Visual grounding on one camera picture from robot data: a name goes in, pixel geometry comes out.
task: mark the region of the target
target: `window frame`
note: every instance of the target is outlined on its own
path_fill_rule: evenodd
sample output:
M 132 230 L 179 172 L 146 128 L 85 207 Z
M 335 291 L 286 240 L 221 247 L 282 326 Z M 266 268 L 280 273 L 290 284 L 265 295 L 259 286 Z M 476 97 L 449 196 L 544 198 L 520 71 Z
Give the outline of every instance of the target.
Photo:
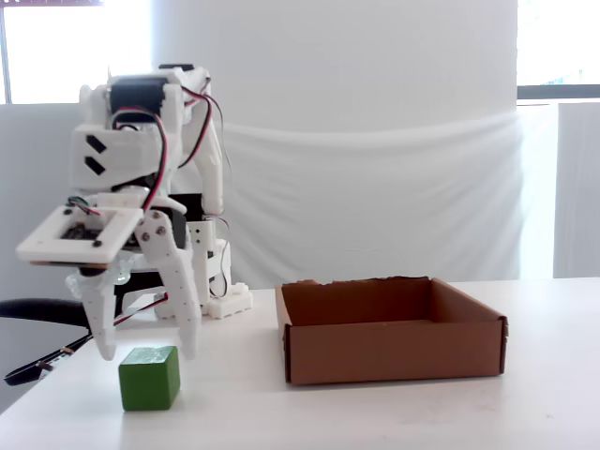
M 0 57 L 2 58 L 2 78 L 4 80 L 5 104 L 12 104 L 10 90 L 10 65 L 8 63 L 8 43 L 5 22 L 5 8 L 20 7 L 103 7 L 104 0 L 0 0 Z

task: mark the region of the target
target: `open cardboard box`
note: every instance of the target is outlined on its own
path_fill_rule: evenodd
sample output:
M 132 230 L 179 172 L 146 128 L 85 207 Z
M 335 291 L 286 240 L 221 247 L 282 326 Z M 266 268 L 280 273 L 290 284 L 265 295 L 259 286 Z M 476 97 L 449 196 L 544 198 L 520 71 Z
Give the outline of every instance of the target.
M 506 318 L 436 278 L 286 284 L 277 288 L 277 321 L 288 383 L 504 371 Z

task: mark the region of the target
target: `white curtain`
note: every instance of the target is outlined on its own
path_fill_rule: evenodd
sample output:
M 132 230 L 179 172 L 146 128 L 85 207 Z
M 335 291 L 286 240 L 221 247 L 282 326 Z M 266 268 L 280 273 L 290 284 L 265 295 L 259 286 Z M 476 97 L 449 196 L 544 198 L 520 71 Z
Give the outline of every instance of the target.
M 379 133 L 227 126 L 233 272 L 253 288 L 518 278 L 519 136 L 514 114 Z
M 516 0 L 151 3 L 225 112 L 238 278 L 518 277 Z
M 600 104 L 559 107 L 554 277 L 600 275 Z

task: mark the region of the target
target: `window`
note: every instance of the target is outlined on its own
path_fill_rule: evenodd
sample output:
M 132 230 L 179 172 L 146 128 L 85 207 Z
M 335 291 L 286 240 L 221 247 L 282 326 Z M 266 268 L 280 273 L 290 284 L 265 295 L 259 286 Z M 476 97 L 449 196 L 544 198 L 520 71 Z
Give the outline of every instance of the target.
M 148 70 L 149 9 L 148 0 L 0 0 L 0 99 L 77 102 L 82 85 L 109 72 Z
M 518 0 L 520 98 L 600 97 L 599 14 L 598 0 Z

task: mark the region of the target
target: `wire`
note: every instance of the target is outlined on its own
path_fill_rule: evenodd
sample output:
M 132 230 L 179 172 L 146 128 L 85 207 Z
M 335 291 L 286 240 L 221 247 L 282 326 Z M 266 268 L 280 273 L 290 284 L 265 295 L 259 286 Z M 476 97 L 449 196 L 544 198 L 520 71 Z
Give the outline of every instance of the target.
M 206 116 L 204 117 L 204 122 L 202 123 L 202 128 L 200 130 L 200 134 L 198 135 L 198 139 L 196 140 L 196 143 L 194 144 L 194 148 L 189 153 L 186 160 L 179 165 L 178 169 L 181 169 L 182 167 L 186 166 L 196 156 L 196 154 L 198 153 L 198 150 L 200 150 L 201 144 L 203 143 L 204 136 L 206 135 L 206 131 L 208 131 L 208 127 L 210 125 L 210 119 L 213 117 L 213 105 L 211 104 L 210 100 L 205 95 L 197 94 L 183 86 L 182 86 L 182 89 L 186 94 L 190 95 L 191 97 L 196 98 L 196 99 L 202 99 L 206 102 Z
M 136 130 L 136 131 L 140 131 L 140 129 L 139 129 L 139 128 L 137 128 L 137 127 L 135 127 L 135 126 L 133 126 L 133 125 L 131 125 L 131 124 L 124 124 L 124 125 L 121 125 L 121 126 L 119 126 L 117 129 L 118 129 L 118 130 L 121 130 L 121 129 L 124 129 L 124 128 L 130 128 L 130 129 L 134 129 L 134 130 Z
M 221 110 L 221 107 L 219 106 L 218 102 L 211 96 L 209 96 L 208 94 L 204 94 L 204 96 L 206 98 L 208 98 L 210 101 L 212 101 L 213 103 L 215 103 L 215 106 L 218 109 L 218 115 L 220 115 L 220 119 L 221 119 L 221 148 L 223 149 L 223 153 L 225 154 L 225 159 L 227 160 L 227 165 L 229 166 L 229 173 L 232 176 L 232 191 L 234 191 L 235 189 L 235 185 L 233 182 L 233 165 L 232 165 L 232 161 L 229 158 L 229 153 L 227 153 L 227 148 L 225 147 L 225 119 L 223 119 L 223 111 Z
M 153 112 L 150 112 L 150 111 L 146 110 L 145 108 L 141 108 L 138 106 L 120 108 L 115 114 L 113 114 L 112 118 L 111 118 L 112 129 L 119 129 L 116 127 L 119 116 L 121 116 L 123 114 L 128 114 L 128 113 L 143 114 L 148 117 L 151 117 L 154 120 L 154 122 L 157 124 L 158 132 L 160 133 L 160 139 L 162 140 L 162 146 L 160 149 L 160 163 L 158 165 L 157 177 L 154 181 L 154 185 L 152 185 L 152 187 L 150 187 L 150 192 L 148 192 L 148 195 L 146 196 L 146 199 L 143 201 L 143 204 L 142 204 L 142 209 L 145 212 L 148 210 L 148 208 L 150 207 L 150 204 L 156 197 L 157 192 L 160 189 L 160 184 L 162 183 L 162 179 L 165 175 L 165 171 L 167 168 L 167 156 L 169 154 L 169 143 L 167 141 L 165 127 L 162 124 L 162 120 L 160 120 L 160 117 L 158 117 L 158 115 L 154 114 Z
M 77 206 L 79 209 L 84 211 L 88 216 L 93 214 L 95 216 L 99 216 L 100 213 L 89 207 L 89 203 L 84 197 L 80 197 L 78 195 L 73 195 L 67 198 L 67 206 Z
M 225 239 L 225 247 L 223 247 L 223 251 L 221 252 L 221 264 L 220 264 L 221 276 L 223 277 L 223 282 L 225 283 L 225 289 L 223 290 L 222 295 L 215 295 L 213 290 L 212 289 L 210 290 L 210 293 L 213 295 L 213 297 L 223 298 L 225 295 L 227 295 L 227 291 L 229 290 L 229 287 L 227 285 L 227 277 L 225 277 L 225 270 L 223 269 L 223 261 L 225 260 L 225 253 L 227 252 L 227 247 L 229 246 L 231 229 L 229 227 L 229 223 L 223 217 L 217 217 L 217 216 L 210 216 L 210 217 L 220 220 L 227 226 L 227 239 Z
M 142 311 L 146 311 L 147 309 L 154 308 L 154 307 L 160 305 L 161 303 L 165 303 L 167 300 L 169 300 L 169 295 L 165 292 L 164 297 L 162 297 L 160 300 L 157 300 L 156 302 L 153 302 L 150 305 L 146 305 L 145 307 L 141 307 L 140 309 L 132 312 L 128 316 L 122 317 L 121 319 L 114 321 L 114 326 L 118 325 L 119 323 L 123 323 L 127 319 L 130 319 L 131 317 L 135 316 L 138 312 L 142 312 Z

